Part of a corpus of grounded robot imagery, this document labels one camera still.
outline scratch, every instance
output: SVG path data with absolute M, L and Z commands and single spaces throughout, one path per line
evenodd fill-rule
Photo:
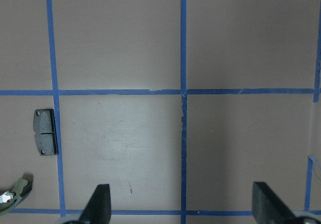
M 129 181 L 128 181 L 128 185 L 129 185 L 130 194 L 132 194 L 132 188 Z

